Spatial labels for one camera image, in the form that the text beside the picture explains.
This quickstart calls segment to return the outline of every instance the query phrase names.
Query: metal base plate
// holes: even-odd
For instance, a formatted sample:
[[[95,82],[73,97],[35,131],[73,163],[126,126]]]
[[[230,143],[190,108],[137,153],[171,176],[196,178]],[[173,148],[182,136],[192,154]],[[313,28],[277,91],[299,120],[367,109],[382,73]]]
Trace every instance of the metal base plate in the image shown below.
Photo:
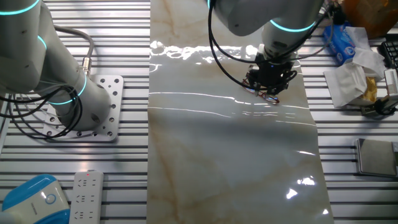
[[[71,131],[66,136],[57,138],[57,141],[68,142],[112,142],[118,137],[119,132],[119,117],[121,111],[121,102],[123,96],[124,80],[120,75],[92,75],[91,80],[94,83],[100,84],[105,88],[111,97],[112,108],[109,111],[108,117],[97,128],[92,131]],[[56,114],[55,109],[49,105],[47,110],[49,113]],[[45,121],[53,124],[60,124],[59,126],[52,126],[44,124],[43,134],[55,135],[62,131],[65,127],[61,124],[58,118],[47,115]]]

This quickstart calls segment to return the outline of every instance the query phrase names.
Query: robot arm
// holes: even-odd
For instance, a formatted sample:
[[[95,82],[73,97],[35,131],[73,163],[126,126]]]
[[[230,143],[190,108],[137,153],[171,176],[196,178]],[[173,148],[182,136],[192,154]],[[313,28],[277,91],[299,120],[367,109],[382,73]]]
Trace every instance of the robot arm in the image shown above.
[[[264,25],[264,45],[257,53],[257,66],[249,68],[247,83],[240,83],[243,87],[253,89],[256,95],[260,90],[277,95],[288,88],[289,81],[297,75],[292,71],[294,51],[313,30],[322,4],[323,0],[208,0],[210,12],[215,11],[235,35],[249,35]]]
[[[264,26],[262,41],[271,57],[290,50],[307,34],[323,4],[323,0],[212,1],[219,19],[235,35],[249,35]]]

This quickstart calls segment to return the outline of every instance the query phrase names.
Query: power strip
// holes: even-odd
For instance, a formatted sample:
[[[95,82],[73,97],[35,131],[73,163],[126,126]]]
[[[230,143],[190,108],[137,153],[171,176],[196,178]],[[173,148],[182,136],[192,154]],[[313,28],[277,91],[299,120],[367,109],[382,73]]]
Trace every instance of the power strip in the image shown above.
[[[100,223],[103,180],[104,174],[98,171],[75,174],[69,224]]]

